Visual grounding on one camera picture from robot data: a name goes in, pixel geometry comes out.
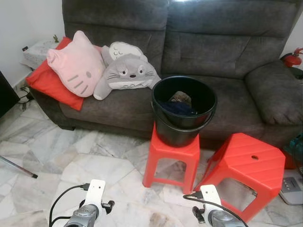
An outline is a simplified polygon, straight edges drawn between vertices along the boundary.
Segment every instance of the sofa seat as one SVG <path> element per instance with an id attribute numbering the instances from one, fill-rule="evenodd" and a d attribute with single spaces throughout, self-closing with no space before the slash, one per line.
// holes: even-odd
<path id="1" fill-rule="evenodd" d="M 240 131 L 257 138 L 262 134 L 264 129 L 262 120 L 243 80 L 192 77 L 211 87 L 218 97 L 214 117 L 201 130 L 201 137 L 224 140 L 231 133 Z M 151 96 L 152 91 L 148 88 L 113 90 L 102 101 L 92 96 L 86 98 L 81 111 L 76 111 L 62 103 L 60 108 L 68 118 L 151 132 L 153 125 Z"/>
<path id="2" fill-rule="evenodd" d="M 96 100 L 84 99 L 81 111 L 60 103 L 63 114 L 72 119 L 112 125 L 136 131 L 152 131 L 152 91 L 149 88 L 113 90 L 109 96 Z"/>
<path id="3" fill-rule="evenodd" d="M 260 138 L 264 124 L 242 79 L 192 76 L 217 94 L 217 108 L 211 122 L 201 130 L 205 139 L 225 140 L 231 133 L 243 132 Z"/>

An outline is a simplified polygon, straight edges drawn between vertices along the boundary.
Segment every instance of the red plastic stool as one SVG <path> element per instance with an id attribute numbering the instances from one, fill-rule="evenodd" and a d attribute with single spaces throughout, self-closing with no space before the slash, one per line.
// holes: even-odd
<path id="1" fill-rule="evenodd" d="M 184 182 L 173 181 L 169 179 L 154 177 L 158 160 L 161 158 L 173 158 L 186 163 Z M 200 159 L 199 135 L 194 141 L 182 148 L 174 148 L 163 143 L 157 133 L 155 126 L 152 131 L 150 151 L 148 154 L 143 185 L 149 188 L 153 182 L 169 183 L 183 187 L 184 194 L 190 194 L 193 190 L 193 184 L 196 176 L 196 170 Z"/>
<path id="2" fill-rule="evenodd" d="M 233 134 L 209 160 L 201 185 L 218 185 L 233 178 L 257 192 L 255 200 L 244 211 L 222 200 L 222 205 L 245 222 L 253 218 L 280 192 L 285 156 L 278 149 L 243 133 Z"/>

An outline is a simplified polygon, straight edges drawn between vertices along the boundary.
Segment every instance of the gray sofa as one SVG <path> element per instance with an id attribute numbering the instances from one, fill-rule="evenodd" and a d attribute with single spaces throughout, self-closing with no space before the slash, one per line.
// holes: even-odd
<path id="1" fill-rule="evenodd" d="M 160 77 L 188 75 L 217 94 L 215 115 L 200 132 L 217 148 L 243 132 L 281 147 L 302 131 L 302 86 L 279 60 L 302 0 L 63 0 L 66 36 L 82 30 L 93 44 L 138 46 Z M 149 138 L 148 88 L 92 96 L 81 111 L 31 89 L 63 129 L 97 129 Z"/>

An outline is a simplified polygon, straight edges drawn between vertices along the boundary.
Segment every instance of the stool hole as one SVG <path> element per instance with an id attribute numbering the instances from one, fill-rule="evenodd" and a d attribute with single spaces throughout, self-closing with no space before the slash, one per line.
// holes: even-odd
<path id="1" fill-rule="evenodd" d="M 256 156 L 256 155 L 252 155 L 251 158 L 254 160 L 259 160 L 258 156 Z"/>

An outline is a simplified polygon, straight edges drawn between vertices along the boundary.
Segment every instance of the red cushion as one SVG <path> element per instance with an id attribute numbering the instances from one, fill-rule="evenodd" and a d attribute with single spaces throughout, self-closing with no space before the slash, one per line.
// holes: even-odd
<path id="1" fill-rule="evenodd" d="M 56 49 L 63 49 L 70 42 L 71 39 L 64 37 Z M 67 104 L 73 109 L 81 110 L 84 98 L 70 92 L 60 81 L 59 76 L 48 66 L 46 60 L 26 80 L 33 89 Z"/>

